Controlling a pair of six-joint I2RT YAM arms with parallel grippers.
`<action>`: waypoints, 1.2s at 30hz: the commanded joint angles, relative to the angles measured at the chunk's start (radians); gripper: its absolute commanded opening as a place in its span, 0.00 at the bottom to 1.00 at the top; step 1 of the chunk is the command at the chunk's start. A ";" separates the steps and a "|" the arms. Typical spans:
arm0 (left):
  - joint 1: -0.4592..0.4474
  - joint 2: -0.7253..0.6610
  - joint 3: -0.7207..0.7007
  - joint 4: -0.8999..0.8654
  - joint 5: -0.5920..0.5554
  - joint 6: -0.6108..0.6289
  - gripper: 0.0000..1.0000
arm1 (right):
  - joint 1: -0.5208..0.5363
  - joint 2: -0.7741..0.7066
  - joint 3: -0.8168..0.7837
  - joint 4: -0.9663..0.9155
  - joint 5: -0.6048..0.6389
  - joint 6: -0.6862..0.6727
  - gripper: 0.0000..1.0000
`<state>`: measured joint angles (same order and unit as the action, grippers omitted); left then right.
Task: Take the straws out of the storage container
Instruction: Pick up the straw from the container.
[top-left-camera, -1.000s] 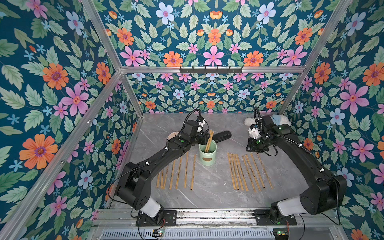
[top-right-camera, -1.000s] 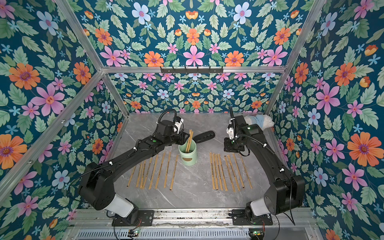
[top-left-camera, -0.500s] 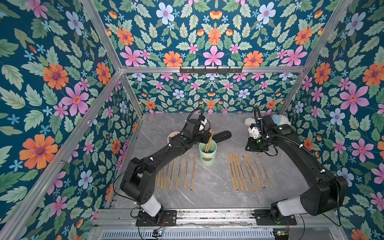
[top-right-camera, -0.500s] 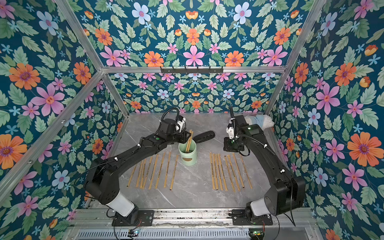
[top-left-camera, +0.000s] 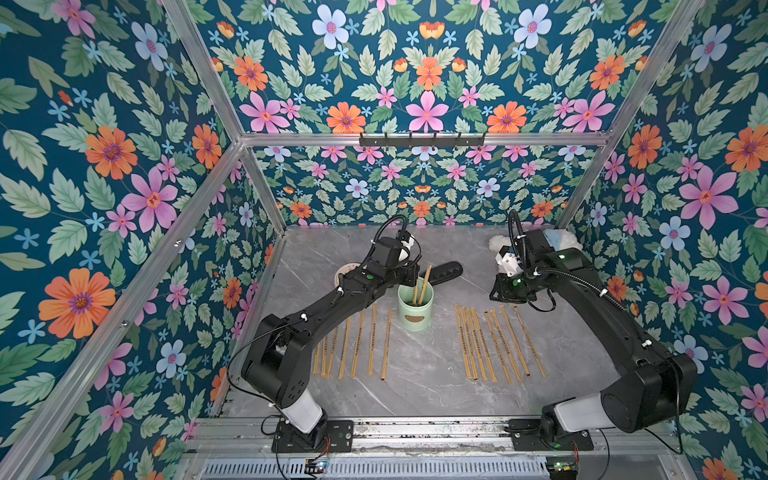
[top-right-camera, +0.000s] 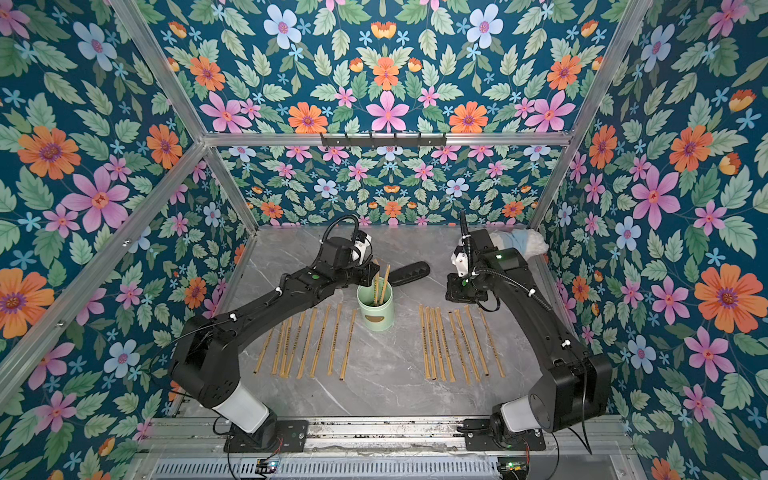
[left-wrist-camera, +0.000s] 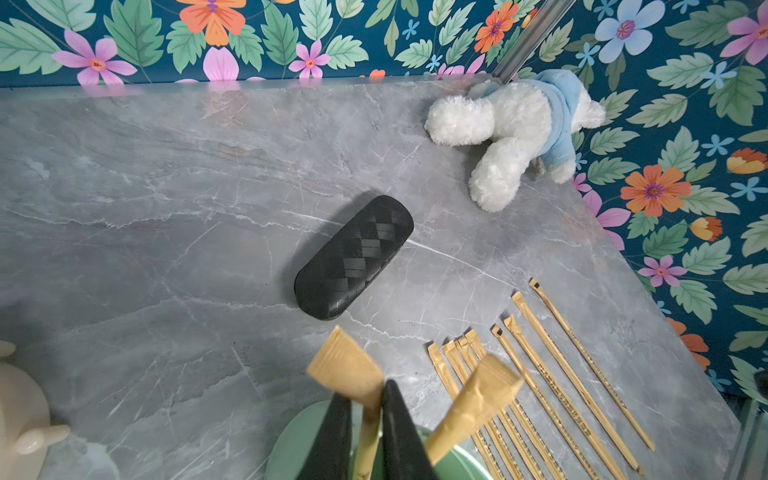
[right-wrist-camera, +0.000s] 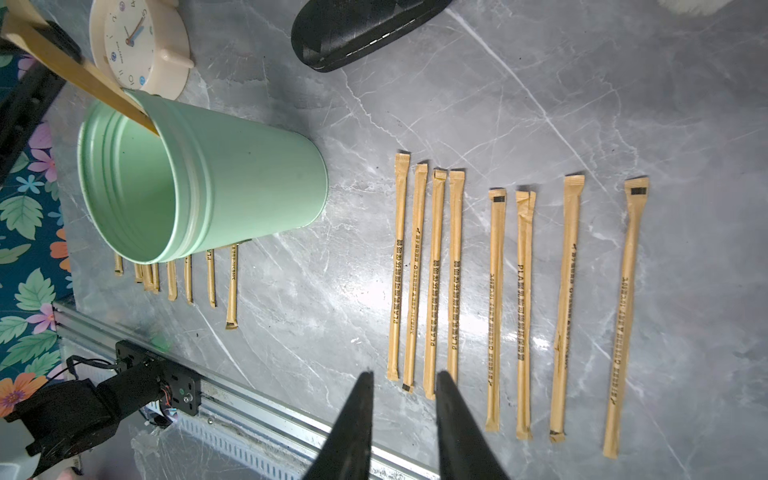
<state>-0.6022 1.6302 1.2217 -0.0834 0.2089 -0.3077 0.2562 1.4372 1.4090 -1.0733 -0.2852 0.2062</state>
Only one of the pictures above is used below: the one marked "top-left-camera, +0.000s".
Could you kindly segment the tan paper straw sixteenth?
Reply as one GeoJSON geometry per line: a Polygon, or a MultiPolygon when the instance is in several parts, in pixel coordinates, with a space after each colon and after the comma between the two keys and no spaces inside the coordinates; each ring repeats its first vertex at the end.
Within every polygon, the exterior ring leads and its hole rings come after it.
{"type": "Polygon", "coordinates": [[[518,319],[518,322],[519,322],[519,324],[521,326],[521,329],[523,331],[523,335],[525,337],[525,341],[526,341],[526,343],[528,345],[528,348],[531,351],[531,354],[533,355],[534,361],[535,361],[535,363],[537,365],[537,368],[538,368],[538,370],[540,372],[540,375],[542,376],[542,378],[547,378],[547,374],[546,374],[546,371],[545,371],[545,369],[543,367],[543,364],[542,364],[542,361],[541,361],[541,357],[539,356],[539,353],[536,350],[535,344],[534,344],[533,339],[532,339],[532,337],[530,335],[530,332],[529,332],[529,330],[527,328],[527,325],[526,325],[525,321],[522,318],[522,315],[521,315],[521,312],[519,310],[519,307],[515,306],[514,310],[515,310],[515,315],[516,315],[516,317],[518,319]]]}

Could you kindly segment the tan paper straw thirteenth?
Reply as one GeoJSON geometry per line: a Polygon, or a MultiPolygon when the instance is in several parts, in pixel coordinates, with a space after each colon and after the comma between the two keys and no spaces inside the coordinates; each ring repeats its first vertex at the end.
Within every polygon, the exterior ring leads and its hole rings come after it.
{"type": "Polygon", "coordinates": [[[494,321],[492,320],[491,313],[489,311],[486,311],[486,312],[484,312],[484,316],[485,316],[485,319],[486,319],[486,321],[488,323],[488,327],[489,327],[489,330],[490,330],[490,333],[491,333],[491,337],[492,337],[492,342],[493,342],[493,345],[494,345],[495,350],[497,352],[497,356],[499,358],[499,362],[500,362],[502,370],[504,372],[506,381],[507,381],[507,383],[509,385],[512,385],[512,378],[511,378],[510,372],[509,372],[508,367],[507,367],[507,363],[506,363],[506,360],[505,360],[504,353],[502,352],[502,349],[501,349],[501,346],[500,346],[500,343],[499,343],[499,337],[497,335],[497,331],[495,329],[495,324],[494,324],[494,321]]]}

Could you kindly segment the tan paper straw eleventh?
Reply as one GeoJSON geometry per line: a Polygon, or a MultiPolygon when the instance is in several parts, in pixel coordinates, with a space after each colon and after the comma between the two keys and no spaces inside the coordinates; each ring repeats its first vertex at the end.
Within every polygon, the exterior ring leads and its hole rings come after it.
{"type": "Polygon", "coordinates": [[[477,370],[478,370],[478,373],[479,373],[479,377],[482,380],[486,381],[487,380],[487,373],[486,373],[486,370],[485,370],[485,362],[484,362],[484,358],[483,358],[483,354],[482,354],[482,350],[481,350],[481,346],[480,346],[480,342],[479,342],[479,336],[478,336],[478,332],[477,332],[477,324],[475,322],[475,316],[473,314],[473,310],[472,309],[468,309],[467,310],[467,319],[468,319],[468,322],[469,322],[469,330],[470,330],[470,335],[471,335],[471,338],[472,338],[472,344],[473,344],[473,348],[474,348],[474,352],[475,352],[476,367],[477,367],[477,370]]]}

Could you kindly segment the tan paper straw fifteenth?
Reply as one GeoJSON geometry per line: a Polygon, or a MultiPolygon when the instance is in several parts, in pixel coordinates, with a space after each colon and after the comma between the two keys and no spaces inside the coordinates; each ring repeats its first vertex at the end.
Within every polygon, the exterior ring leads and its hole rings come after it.
{"type": "Polygon", "coordinates": [[[513,342],[513,345],[514,345],[514,349],[515,349],[515,352],[517,354],[517,358],[518,358],[518,360],[520,362],[520,365],[522,367],[522,371],[523,371],[523,373],[524,373],[524,375],[526,377],[529,377],[530,376],[529,367],[528,367],[526,359],[524,357],[524,354],[523,354],[521,345],[519,343],[518,337],[516,335],[516,332],[515,332],[515,330],[513,328],[513,325],[511,323],[510,316],[509,316],[509,314],[506,311],[506,307],[504,307],[504,306],[502,306],[502,315],[503,315],[503,317],[504,317],[504,319],[505,319],[505,321],[507,323],[507,328],[508,328],[508,330],[510,332],[510,335],[511,335],[511,338],[512,338],[512,342],[513,342]]]}

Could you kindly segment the tan paper straw fourteenth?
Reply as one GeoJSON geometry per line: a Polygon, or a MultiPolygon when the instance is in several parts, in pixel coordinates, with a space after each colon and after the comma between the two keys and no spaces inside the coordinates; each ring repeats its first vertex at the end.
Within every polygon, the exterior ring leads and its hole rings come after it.
{"type": "Polygon", "coordinates": [[[510,344],[507,341],[507,337],[506,337],[506,335],[504,333],[504,330],[502,329],[501,323],[498,320],[498,316],[497,316],[497,313],[496,313],[495,309],[491,310],[491,317],[492,317],[492,319],[493,319],[493,321],[495,323],[495,326],[496,326],[497,330],[499,331],[499,336],[501,337],[502,344],[504,345],[504,350],[505,350],[505,352],[507,354],[507,357],[509,359],[510,365],[512,366],[514,375],[515,375],[515,377],[516,377],[518,382],[522,382],[522,376],[520,374],[517,362],[516,362],[515,357],[514,357],[514,355],[512,353],[512,350],[510,348],[510,344]]]}

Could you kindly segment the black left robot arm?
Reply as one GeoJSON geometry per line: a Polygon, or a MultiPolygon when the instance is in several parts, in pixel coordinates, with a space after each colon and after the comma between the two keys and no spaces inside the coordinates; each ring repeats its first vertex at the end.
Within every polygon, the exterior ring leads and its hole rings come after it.
{"type": "Polygon", "coordinates": [[[416,284],[421,256],[412,254],[418,242],[407,227],[407,217],[402,214],[387,219],[365,258],[342,274],[334,289],[292,314],[264,317],[244,348],[241,377],[298,433],[319,436],[327,421],[327,413],[309,391],[316,345],[390,288],[416,284]]]}

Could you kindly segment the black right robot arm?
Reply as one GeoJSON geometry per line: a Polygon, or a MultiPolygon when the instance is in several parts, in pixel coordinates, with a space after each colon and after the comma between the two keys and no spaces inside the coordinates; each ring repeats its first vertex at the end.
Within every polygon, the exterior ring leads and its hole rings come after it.
{"type": "Polygon", "coordinates": [[[566,301],[611,358],[618,379],[602,391],[547,405],[540,435],[554,442],[589,429],[634,433],[667,420],[678,421],[697,379],[697,366],[685,353],[659,344],[599,278],[580,248],[556,249],[544,229],[524,228],[516,210],[507,217],[509,244],[489,295],[502,303],[533,306],[539,293],[566,301]]]}

